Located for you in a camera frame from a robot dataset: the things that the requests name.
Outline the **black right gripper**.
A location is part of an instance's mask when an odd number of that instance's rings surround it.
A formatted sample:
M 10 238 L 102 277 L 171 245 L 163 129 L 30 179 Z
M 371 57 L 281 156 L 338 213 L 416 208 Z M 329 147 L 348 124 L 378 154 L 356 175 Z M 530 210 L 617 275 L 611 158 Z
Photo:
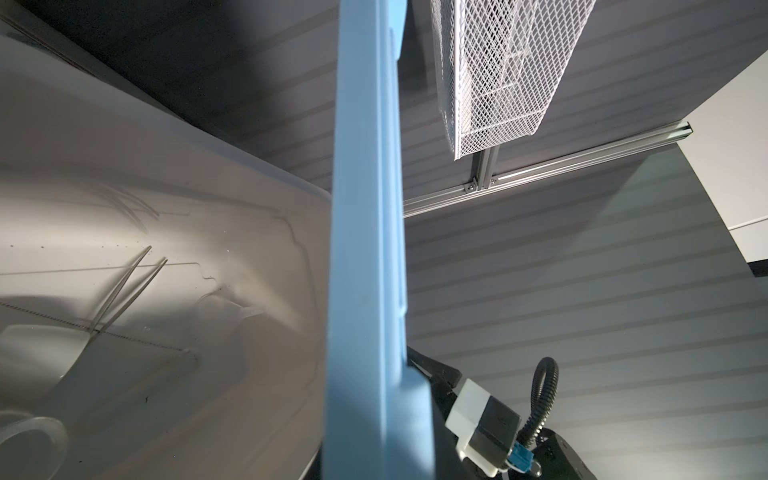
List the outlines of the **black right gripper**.
M 433 399 L 435 438 L 435 477 L 437 479 L 593 479 L 573 448 L 555 431 L 545 426 L 556 400 L 559 366 L 545 357 L 536 366 L 531 394 L 530 413 L 521 417 L 521 426 L 507 459 L 508 469 L 486 478 L 468 459 L 456 452 L 457 437 L 446 427 L 448 414 L 457 399 L 460 384 L 468 379 L 442 362 L 427 357 L 413 348 L 407 349 L 408 365 L 429 381 Z

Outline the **blue plastic bin lid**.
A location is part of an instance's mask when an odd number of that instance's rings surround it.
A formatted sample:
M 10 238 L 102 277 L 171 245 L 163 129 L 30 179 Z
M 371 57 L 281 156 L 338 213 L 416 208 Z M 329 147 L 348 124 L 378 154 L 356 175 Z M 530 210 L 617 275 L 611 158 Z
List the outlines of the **blue plastic bin lid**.
M 427 380 L 407 364 L 397 62 L 407 3 L 340 5 L 330 237 L 326 479 L 431 479 Z

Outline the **white plastic storage bin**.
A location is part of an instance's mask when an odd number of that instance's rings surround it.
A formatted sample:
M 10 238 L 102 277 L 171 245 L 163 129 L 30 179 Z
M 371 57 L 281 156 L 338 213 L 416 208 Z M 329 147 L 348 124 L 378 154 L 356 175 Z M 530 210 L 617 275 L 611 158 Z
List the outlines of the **white plastic storage bin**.
M 302 479 L 330 197 L 1 31 L 1 475 Z

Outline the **metal tweezers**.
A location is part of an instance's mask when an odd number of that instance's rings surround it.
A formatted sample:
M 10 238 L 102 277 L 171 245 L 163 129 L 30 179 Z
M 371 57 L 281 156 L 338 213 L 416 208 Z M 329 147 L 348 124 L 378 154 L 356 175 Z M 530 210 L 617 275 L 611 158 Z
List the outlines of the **metal tweezers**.
M 115 286 L 110 290 L 106 299 L 101 303 L 94 318 L 90 321 L 88 327 L 88 342 L 87 346 L 90 346 L 98 337 L 92 337 L 91 332 L 94 330 L 108 330 L 119 317 L 127 311 L 127 309 L 141 296 L 141 294 L 147 289 L 151 282 L 159 275 L 162 269 L 167 265 L 168 258 L 163 257 L 158 265 L 150 272 L 150 274 L 138 285 L 133 293 L 121 304 L 121 306 L 112 314 L 110 318 L 107 318 L 107 314 L 112 310 L 113 305 L 122 294 L 131 276 L 141 265 L 144 258 L 150 253 L 152 246 L 147 246 L 141 253 L 133 260 L 129 266 L 125 269 L 122 275 L 119 277 Z

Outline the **test tube brush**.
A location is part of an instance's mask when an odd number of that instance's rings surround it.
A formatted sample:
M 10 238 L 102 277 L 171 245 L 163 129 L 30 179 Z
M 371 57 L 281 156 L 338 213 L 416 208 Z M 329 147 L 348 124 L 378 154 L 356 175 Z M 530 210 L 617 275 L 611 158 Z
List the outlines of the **test tube brush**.
M 55 316 L 51 316 L 51 315 L 48 315 L 48 314 L 45 314 L 45 313 L 42 313 L 42 312 L 37 312 L 37 311 L 30 310 L 30 309 L 27 309 L 27 308 L 23 308 L 23 307 L 19 307 L 19 306 L 16 306 L 16 305 L 12 305 L 12 304 L 9 304 L 9 303 L 3 302 L 3 301 L 1 301 L 1 306 L 5 307 L 5 308 L 8 308 L 8 309 L 11 309 L 11 310 L 15 310 L 17 312 L 22 312 L 22 313 L 25 313 L 25 314 L 28 314 L 28 315 L 32 315 L 32 316 L 35 316 L 35 317 L 39 317 L 39 318 L 43 318 L 43 319 L 50 320 L 50 321 L 53 321 L 53 322 L 57 322 L 57 323 L 60 323 L 60 324 L 66 325 L 66 326 L 74 327 L 76 329 L 84 330 L 86 333 L 89 333 L 88 328 L 84 324 L 81 324 L 81 323 L 78 323 L 78 322 L 75 322 L 75 321 L 64 320 L 64 319 L 61 319 L 61 318 L 58 318 L 58 317 L 55 317 Z M 151 346 L 151 347 L 162 349 L 162 350 L 168 350 L 168 351 L 173 351 L 173 352 L 177 352 L 177 353 L 192 353 L 192 350 L 190 350 L 189 348 L 182 348 L 182 347 L 162 344 L 162 343 L 158 343 L 158 342 L 153 342 L 153 341 L 149 341 L 149 340 L 144 340 L 144 339 L 140 339 L 140 338 L 124 335 L 124 334 L 114 333 L 114 332 L 111 332 L 109 330 L 98 330 L 98 329 L 96 329 L 93 332 L 91 332 L 91 336 L 92 337 L 104 336 L 104 335 L 111 336 L 111 337 L 114 337 L 116 339 L 120 339 L 120 340 L 124 340 L 124 341 L 128 341 L 128 342 L 133 342 L 133 343 L 137 343 L 137 344 Z

